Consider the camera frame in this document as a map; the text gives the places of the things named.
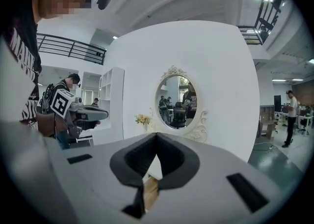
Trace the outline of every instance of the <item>green floor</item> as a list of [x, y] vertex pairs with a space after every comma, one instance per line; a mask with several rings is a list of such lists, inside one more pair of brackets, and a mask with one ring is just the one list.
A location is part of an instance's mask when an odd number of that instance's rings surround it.
[[299, 182], [303, 173], [280, 150], [275, 147], [269, 150], [272, 144], [268, 142], [264, 137], [256, 139], [248, 163], [267, 175], [283, 192], [289, 191]]

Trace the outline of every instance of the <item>hair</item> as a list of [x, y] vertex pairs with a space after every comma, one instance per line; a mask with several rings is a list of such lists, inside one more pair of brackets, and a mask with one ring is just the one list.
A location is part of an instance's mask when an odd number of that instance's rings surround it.
[[75, 81], [75, 82], [76, 82], [76, 83], [74, 83], [74, 84], [78, 84], [78, 83], [80, 82], [79, 75], [78, 75], [78, 74], [76, 74], [76, 73], [73, 73], [73, 74], [69, 75], [69, 76], [68, 76], [68, 78], [72, 78], [72, 79], [73, 79], [73, 81]]

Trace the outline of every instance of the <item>black railing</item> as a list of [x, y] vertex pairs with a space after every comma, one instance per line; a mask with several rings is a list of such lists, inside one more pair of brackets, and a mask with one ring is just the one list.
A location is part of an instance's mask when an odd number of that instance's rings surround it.
[[246, 42], [250, 41], [250, 45], [258, 45], [265, 42], [277, 22], [283, 3], [284, 0], [261, 0], [254, 26], [238, 26], [240, 29], [248, 28], [248, 30], [253, 30], [254, 32], [250, 31], [249, 33], [258, 35], [257, 37], [261, 40], [261, 43], [254, 43], [251, 42], [252, 39], [244, 38]]
[[39, 52], [74, 57], [97, 64], [104, 64], [106, 49], [91, 44], [50, 34], [37, 34]]
[[262, 45], [259, 31], [254, 26], [237, 26], [247, 45]]

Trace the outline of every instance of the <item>yellow flowers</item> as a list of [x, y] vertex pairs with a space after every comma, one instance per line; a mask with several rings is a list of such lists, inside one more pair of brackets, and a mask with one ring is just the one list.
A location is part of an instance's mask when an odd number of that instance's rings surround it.
[[145, 115], [143, 115], [143, 114], [139, 114], [139, 115], [136, 115], [135, 116], [135, 118], [136, 118], [136, 122], [139, 124], [139, 123], [141, 123], [141, 124], [149, 124], [150, 123], [150, 120], [151, 120], [151, 118], [149, 117], [149, 116], [145, 116]]

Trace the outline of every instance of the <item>oval mirror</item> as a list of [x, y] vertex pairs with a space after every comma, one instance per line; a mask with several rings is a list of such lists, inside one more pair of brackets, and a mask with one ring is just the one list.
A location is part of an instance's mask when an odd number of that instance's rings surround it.
[[170, 128], [187, 127], [197, 110], [197, 95], [190, 80], [183, 76], [172, 76], [165, 80], [156, 96], [160, 119]]

